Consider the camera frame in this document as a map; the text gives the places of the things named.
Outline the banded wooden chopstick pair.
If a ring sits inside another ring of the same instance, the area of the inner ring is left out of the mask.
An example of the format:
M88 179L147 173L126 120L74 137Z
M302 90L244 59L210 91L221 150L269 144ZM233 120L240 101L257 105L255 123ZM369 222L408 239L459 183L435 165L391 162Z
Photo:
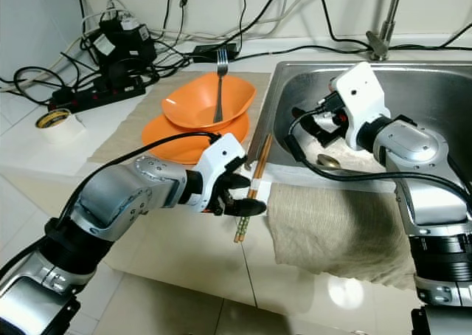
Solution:
M257 197L257 190L259 190L260 183L262 183L262 177L264 173L264 167L268 162L269 152L271 150L273 142L273 136L270 134L266 137L263 144L263 149L260 151L259 159L257 160L257 166L254 170L252 184L247 193L247 197L255 199ZM249 223L251 217L240 217L239 223L237 224L237 230L234 235L234 243L241 244L246 237L246 232L249 230Z

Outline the silver metal fork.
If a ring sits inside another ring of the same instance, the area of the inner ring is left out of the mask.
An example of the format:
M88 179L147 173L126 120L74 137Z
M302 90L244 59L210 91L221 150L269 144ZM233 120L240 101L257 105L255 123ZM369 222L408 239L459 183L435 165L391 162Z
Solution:
M225 80L225 76L229 71L229 59L227 58L227 51L225 48L220 47L217 49L217 68L216 68L216 75L217 75L217 95L215 101L215 116L213 116L213 122L219 123L223 120L223 108L222 108L222 101L223 101L223 80Z

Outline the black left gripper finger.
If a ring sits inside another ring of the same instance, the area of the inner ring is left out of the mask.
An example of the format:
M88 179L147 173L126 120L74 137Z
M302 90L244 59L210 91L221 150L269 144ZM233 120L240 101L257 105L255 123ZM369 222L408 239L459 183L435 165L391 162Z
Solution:
M266 210L266 203L257 199L238 199L229 205L229 215L236 217L252 217Z

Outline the black power adapter brick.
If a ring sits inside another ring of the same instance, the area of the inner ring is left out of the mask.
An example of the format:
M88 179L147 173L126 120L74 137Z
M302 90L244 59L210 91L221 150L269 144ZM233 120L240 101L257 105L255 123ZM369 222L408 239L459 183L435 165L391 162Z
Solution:
M219 51L224 51L229 61L233 61L240 54L240 48L236 43L226 43L197 45L188 56L195 63L216 63Z

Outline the beige hanging towel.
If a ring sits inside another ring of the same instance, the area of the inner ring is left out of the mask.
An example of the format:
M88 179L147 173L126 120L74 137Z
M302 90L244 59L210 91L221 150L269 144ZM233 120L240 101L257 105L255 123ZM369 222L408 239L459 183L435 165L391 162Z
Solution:
M267 224L277 264L414 290L394 193L273 184Z

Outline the gold metal spoon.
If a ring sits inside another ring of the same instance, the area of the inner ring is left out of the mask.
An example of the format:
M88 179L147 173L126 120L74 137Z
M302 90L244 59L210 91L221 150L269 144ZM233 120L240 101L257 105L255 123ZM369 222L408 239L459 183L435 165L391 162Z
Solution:
M340 170L341 164L332 156L318 153L316 157L316 165L323 170Z

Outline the white base cabinet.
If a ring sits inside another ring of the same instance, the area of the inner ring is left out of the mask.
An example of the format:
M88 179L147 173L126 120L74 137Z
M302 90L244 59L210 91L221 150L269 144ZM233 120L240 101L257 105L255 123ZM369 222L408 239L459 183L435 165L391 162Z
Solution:
M374 286L393 291L409 305L416 305L415 288L400 290L277 264L267 213L254 221L249 239L237 245L230 241L230 217L193 213L189 207L166 211L159 215L159 221L177 221L184 230L176 234L175 243L154 249L150 259L162 262L167 279L176 285L236 297L288 314L303 314L318 307L367 309L371 307L370 291Z

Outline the orange plastic bowl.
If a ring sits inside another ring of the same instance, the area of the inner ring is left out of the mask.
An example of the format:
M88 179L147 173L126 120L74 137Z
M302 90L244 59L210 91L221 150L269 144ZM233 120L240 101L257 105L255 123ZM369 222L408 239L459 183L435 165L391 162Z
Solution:
M246 79L226 75L222 93L222 122L213 122L217 95L216 73L205 73L179 86L162 100L163 115L179 127L219 129L247 112L257 90Z

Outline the steel sink faucet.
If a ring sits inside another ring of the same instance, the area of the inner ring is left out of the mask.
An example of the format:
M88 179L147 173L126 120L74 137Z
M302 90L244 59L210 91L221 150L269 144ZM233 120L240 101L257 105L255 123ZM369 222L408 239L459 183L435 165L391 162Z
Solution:
M390 0L387 14L381 22L380 31L367 31L369 41L369 58L371 61L387 61L391 49L392 32L395 30L395 18L397 18L400 0Z

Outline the black power strip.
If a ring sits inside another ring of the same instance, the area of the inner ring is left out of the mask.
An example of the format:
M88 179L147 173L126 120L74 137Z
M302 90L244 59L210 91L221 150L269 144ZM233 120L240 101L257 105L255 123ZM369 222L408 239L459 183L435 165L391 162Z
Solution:
M54 91L45 106L50 110L67 109L77 114L101 106L125 101L146 93L146 86L135 82L131 86L118 86L115 89L92 86L90 89L58 89Z

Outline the tape roll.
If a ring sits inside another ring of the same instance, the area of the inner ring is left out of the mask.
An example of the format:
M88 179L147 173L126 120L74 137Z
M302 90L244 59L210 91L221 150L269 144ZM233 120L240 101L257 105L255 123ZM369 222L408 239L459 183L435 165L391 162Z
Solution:
M50 110L35 122L38 133L52 144L70 142L84 130L82 122L71 110L59 108Z

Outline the beige woven placemat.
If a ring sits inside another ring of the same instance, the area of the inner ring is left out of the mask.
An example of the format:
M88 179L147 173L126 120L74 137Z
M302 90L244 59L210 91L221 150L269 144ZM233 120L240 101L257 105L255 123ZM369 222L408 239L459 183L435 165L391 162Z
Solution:
M268 89L272 75L270 73L257 72L230 72L246 79L253 84L257 90L255 99L247 109L247 112L240 115L228 125L219 129L206 128L185 128L171 123L163 115L162 100L173 91L198 78L200 75L213 72L182 72L168 79L163 79L158 85L154 86L152 92L145 96L142 102L128 115L128 118L119 125L114 134L112 134L88 159L85 167L82 167L81 173L90 173L92 168L97 168L101 164L116 157L131 152L134 148L144 146L146 143L155 142L161 137L168 137L183 133L185 131L213 131L215 133L225 134L233 133L243 146L249 146L251 142L255 125L260 116L260 109L264 103L264 92Z

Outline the black battery charger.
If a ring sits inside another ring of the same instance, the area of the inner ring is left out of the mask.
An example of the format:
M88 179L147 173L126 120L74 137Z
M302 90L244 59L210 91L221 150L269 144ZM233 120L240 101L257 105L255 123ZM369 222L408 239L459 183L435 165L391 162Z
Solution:
M150 29L132 15L102 18L88 41L105 76L146 69L156 60L155 41Z

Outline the stainless steel sink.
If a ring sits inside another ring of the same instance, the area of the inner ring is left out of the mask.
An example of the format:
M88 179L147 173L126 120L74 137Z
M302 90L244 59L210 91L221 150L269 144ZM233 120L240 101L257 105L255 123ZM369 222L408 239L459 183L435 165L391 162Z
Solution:
M247 149L249 169L255 168L267 137L272 137L263 179L318 189L391 193L390 181L338 182L322 179L294 161L283 136L293 108L312 109L330 93L330 83L353 64L349 61L280 62L274 69L260 118ZM372 63L393 117L404 115L443 135L449 156L472 183L472 61L395 61Z

